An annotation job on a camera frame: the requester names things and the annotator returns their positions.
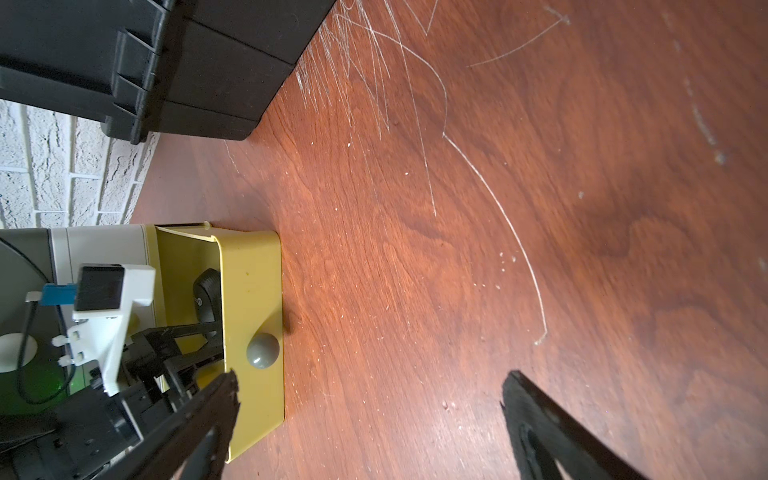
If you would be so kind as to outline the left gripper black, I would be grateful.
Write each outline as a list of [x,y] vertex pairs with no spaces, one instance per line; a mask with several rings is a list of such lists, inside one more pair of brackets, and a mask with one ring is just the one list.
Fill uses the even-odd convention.
[[[224,357],[221,336],[208,340],[214,323],[152,328],[132,337],[126,347],[128,373],[134,383],[158,381],[177,394],[192,396],[199,388],[197,371]],[[94,479],[95,437],[111,428],[99,412],[98,399],[86,387],[53,408],[34,415],[1,420],[1,476],[4,479]]]

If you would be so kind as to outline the three-drawer storage box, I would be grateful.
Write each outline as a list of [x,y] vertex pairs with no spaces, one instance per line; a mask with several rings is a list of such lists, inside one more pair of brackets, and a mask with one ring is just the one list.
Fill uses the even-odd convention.
[[4,230],[2,239],[30,260],[24,263],[8,248],[1,250],[1,282],[11,288],[1,319],[11,331],[21,326],[22,294],[37,287],[35,265],[54,283],[78,281],[84,264],[149,265],[156,270],[154,298],[132,309],[128,333],[194,321],[192,287],[208,268],[221,276],[224,357],[204,368],[202,386],[215,374],[232,371],[239,383],[240,409],[229,446],[236,459],[284,420],[282,349],[267,369],[256,369],[246,348],[257,332],[283,341],[281,247],[276,233],[238,232],[209,223],[187,225],[120,225]]

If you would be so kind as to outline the grey drawer knob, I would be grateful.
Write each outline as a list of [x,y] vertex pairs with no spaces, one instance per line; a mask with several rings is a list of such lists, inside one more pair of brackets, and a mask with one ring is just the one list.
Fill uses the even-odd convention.
[[281,353],[279,340],[272,334],[257,332],[246,348],[246,357],[256,369],[267,369],[276,363]]

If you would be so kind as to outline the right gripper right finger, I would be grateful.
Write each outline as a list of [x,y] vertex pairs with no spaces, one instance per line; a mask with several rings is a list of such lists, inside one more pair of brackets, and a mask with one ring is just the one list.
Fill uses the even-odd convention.
[[642,479],[521,371],[502,386],[501,408],[522,479]]

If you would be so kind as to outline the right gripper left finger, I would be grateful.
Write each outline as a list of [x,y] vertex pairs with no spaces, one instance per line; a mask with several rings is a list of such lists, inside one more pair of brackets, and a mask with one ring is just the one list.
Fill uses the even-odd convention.
[[138,381],[115,395],[93,388],[111,428],[95,437],[94,479],[219,479],[240,409],[234,372],[188,397]]

